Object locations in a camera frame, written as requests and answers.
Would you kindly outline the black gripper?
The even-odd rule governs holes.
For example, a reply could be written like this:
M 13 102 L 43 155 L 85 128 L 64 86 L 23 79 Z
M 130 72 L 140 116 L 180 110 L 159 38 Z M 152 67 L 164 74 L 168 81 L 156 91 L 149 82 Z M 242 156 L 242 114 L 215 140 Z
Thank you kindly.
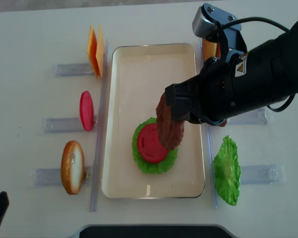
M 220 125 L 268 105 L 268 61 L 251 53 L 209 59 L 198 75 L 166 87 L 165 98 L 174 121 Z

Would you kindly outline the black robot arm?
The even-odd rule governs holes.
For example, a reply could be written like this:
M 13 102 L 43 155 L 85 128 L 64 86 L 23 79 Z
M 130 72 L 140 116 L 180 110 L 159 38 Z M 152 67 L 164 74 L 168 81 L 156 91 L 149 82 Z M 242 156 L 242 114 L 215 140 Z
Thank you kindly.
M 227 118 L 277 102 L 283 111 L 298 93 L 298 21 L 276 39 L 249 52 L 230 51 L 225 29 L 217 24 L 221 57 L 200 73 L 165 89 L 164 117 L 172 122 L 220 125 Z

